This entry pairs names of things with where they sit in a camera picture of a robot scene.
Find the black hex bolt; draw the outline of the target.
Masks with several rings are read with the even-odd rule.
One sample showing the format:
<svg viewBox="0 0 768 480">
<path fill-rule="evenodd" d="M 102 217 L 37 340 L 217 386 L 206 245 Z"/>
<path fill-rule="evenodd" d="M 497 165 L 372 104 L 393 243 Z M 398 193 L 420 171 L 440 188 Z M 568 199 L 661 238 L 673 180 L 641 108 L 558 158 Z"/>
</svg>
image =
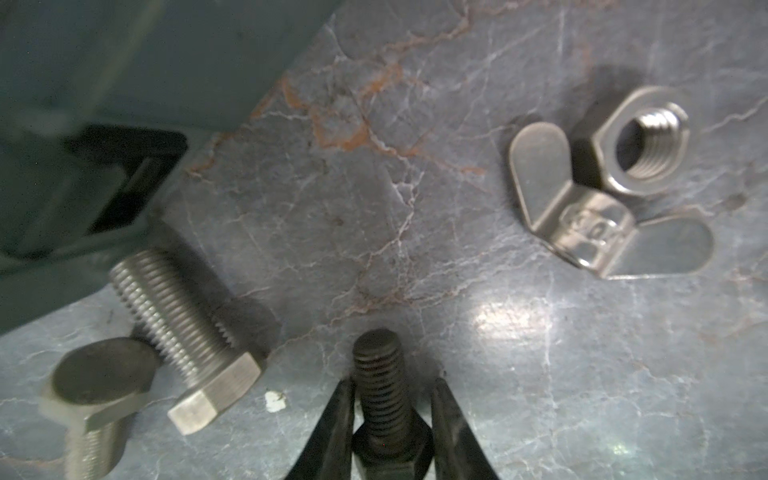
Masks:
<svg viewBox="0 0 768 480">
<path fill-rule="evenodd" d="M 363 479 L 422 479 L 434 455 L 432 430 L 409 398 L 399 336 L 370 330 L 353 345 L 355 381 L 363 423 L 352 450 Z"/>
</svg>

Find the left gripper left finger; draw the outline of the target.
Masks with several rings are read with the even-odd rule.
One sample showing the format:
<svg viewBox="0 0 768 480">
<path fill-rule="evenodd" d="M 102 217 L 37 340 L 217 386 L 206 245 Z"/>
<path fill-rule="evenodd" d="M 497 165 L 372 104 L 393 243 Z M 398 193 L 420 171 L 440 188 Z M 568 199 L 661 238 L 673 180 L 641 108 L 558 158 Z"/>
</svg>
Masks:
<svg viewBox="0 0 768 480">
<path fill-rule="evenodd" d="M 355 383 L 342 379 L 286 480 L 351 479 L 354 403 Z"/>
</svg>

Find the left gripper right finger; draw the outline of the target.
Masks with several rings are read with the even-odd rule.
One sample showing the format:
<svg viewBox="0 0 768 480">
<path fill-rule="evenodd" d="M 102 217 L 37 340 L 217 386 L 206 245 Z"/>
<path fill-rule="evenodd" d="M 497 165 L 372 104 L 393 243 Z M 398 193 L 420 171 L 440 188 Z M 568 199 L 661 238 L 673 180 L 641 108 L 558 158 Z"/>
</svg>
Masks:
<svg viewBox="0 0 768 480">
<path fill-rule="evenodd" d="M 443 378 L 431 391 L 431 416 L 437 480 L 500 479 Z"/>
</svg>

